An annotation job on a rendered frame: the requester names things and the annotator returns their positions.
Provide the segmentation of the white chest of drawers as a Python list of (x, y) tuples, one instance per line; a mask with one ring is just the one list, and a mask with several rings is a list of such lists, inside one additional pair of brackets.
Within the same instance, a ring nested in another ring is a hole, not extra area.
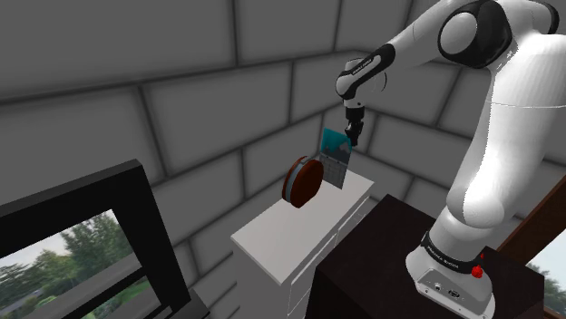
[(281, 199), (231, 235), (238, 319), (305, 319), (317, 266), (370, 210), (374, 182), (352, 171), (302, 208)]

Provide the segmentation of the brown round disc with grey rim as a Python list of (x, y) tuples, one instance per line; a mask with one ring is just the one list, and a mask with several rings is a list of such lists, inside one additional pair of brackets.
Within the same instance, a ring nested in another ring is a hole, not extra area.
[(297, 159), (285, 177), (281, 197), (295, 208), (303, 207), (317, 194), (323, 175), (323, 164), (317, 159)]

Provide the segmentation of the dark brown robot stand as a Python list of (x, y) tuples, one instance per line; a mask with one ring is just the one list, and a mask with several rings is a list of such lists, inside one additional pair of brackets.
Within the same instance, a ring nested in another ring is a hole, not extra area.
[[(305, 319), (463, 319), (419, 294), (405, 267), (434, 219), (385, 196), (317, 266)], [(493, 319), (543, 319), (544, 277), (485, 247)]]

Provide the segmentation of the brown framed window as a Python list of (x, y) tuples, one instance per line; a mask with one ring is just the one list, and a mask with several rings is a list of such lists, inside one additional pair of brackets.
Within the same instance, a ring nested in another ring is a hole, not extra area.
[(566, 319), (543, 305), (543, 276), (527, 267), (566, 230), (566, 175), (498, 247), (493, 319)]

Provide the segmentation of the black framed window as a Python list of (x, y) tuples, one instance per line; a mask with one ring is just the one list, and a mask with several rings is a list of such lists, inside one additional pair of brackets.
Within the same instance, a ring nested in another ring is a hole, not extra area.
[(0, 319), (183, 319), (184, 282), (142, 164), (0, 206)]

